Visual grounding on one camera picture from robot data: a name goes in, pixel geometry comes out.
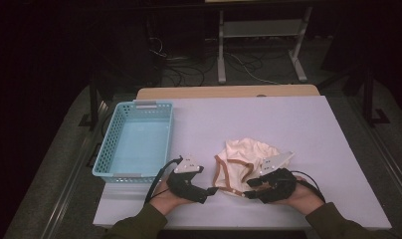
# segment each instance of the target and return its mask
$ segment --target metal frame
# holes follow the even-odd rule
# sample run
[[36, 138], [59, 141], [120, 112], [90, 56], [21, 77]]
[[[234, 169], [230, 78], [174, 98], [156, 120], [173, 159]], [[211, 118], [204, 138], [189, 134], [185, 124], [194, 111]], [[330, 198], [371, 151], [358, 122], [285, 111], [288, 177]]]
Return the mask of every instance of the metal frame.
[[[312, 7], [307, 7], [299, 23], [297, 32], [291, 32], [287, 27], [292, 27], [296, 20], [275, 20], [275, 21], [252, 21], [252, 22], [233, 22], [226, 25], [224, 22], [224, 12], [220, 11], [219, 20], [219, 56], [217, 58], [218, 82], [221, 85], [226, 83], [226, 69], [223, 56], [224, 38], [230, 37], [254, 37], [254, 36], [298, 36], [295, 47], [289, 51], [289, 57], [294, 65], [295, 71], [300, 82], [307, 81], [298, 55], [301, 44], [309, 21]], [[244, 32], [244, 29], [255, 29], [255, 31]]]

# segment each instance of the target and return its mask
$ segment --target table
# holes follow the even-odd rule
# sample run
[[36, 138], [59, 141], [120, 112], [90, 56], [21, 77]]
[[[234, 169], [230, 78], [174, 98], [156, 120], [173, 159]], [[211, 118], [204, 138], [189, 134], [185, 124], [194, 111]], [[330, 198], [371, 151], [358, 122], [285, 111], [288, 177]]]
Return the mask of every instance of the table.
[[294, 65], [300, 82], [306, 82], [307, 77], [303, 71], [298, 55], [300, 53], [303, 36], [306, 32], [309, 16], [312, 11], [307, 7], [303, 16], [299, 19], [289, 20], [268, 20], [268, 21], [238, 21], [225, 22], [224, 11], [220, 11], [219, 20], [219, 56], [217, 58], [218, 81], [220, 84], [226, 83], [226, 70], [223, 52], [223, 42], [225, 38], [235, 37], [264, 37], [264, 36], [297, 36], [295, 47], [289, 51], [289, 57]]
[[[171, 157], [192, 154], [205, 167], [193, 184], [211, 186], [213, 157], [226, 139], [250, 136], [282, 151], [294, 151], [289, 169], [311, 175], [327, 201], [334, 202], [346, 218], [370, 229], [391, 227], [326, 98], [314, 86], [143, 89], [137, 98], [173, 101]], [[108, 228], [135, 215], [147, 190], [148, 185], [107, 183], [94, 225]], [[303, 216], [289, 207], [220, 191], [205, 204], [183, 205], [167, 217], [169, 229], [309, 228]]]

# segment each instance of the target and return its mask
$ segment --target hand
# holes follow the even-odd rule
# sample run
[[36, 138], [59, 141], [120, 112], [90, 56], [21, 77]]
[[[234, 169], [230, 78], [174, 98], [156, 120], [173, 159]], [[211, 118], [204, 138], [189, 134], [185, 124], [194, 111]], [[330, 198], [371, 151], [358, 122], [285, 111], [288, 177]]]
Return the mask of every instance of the hand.
[[193, 201], [181, 198], [173, 194], [167, 186], [167, 177], [163, 178], [154, 190], [154, 197], [149, 203], [163, 215], [167, 215], [175, 207], [182, 204], [189, 204]]
[[275, 204], [284, 204], [293, 207], [303, 215], [308, 215], [322, 206], [324, 202], [319, 199], [310, 189], [297, 183], [294, 193], [288, 198], [274, 202]]

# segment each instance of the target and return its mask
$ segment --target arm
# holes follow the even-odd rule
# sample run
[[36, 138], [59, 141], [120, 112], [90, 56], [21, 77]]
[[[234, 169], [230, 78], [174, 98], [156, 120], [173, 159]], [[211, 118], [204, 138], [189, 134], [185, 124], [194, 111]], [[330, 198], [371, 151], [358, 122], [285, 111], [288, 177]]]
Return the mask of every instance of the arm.
[[165, 216], [177, 206], [191, 202], [171, 193], [166, 179], [160, 182], [154, 195], [135, 217], [116, 222], [102, 239], [155, 239], [167, 223]]
[[324, 203], [300, 184], [297, 184], [295, 192], [288, 199], [276, 203], [291, 206], [305, 215], [307, 222], [322, 239], [375, 238], [361, 225], [344, 219], [333, 203]]

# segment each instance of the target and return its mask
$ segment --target table leg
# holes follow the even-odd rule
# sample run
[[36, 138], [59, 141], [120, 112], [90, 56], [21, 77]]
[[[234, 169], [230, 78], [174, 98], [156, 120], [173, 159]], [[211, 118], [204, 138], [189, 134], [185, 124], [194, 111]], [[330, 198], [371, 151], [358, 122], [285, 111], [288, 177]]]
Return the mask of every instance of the table leg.
[[220, 11], [220, 22], [219, 22], [219, 57], [217, 58], [217, 71], [219, 77], [219, 84], [223, 85], [226, 83], [226, 70], [225, 70], [225, 59], [223, 58], [223, 11]]
[[306, 80], [307, 80], [306, 75], [303, 71], [300, 59], [298, 58], [298, 54], [300, 53], [303, 36], [306, 31], [306, 27], [307, 27], [307, 23], [309, 21], [309, 16], [310, 16], [311, 11], [312, 11], [312, 7], [306, 8], [305, 13], [302, 18], [301, 25], [300, 25], [300, 30], [298, 33], [297, 44], [295, 45], [293, 50], [289, 51], [289, 56], [291, 58], [292, 64], [295, 67], [295, 71], [297, 72], [298, 79], [300, 80], [300, 82], [306, 82]]

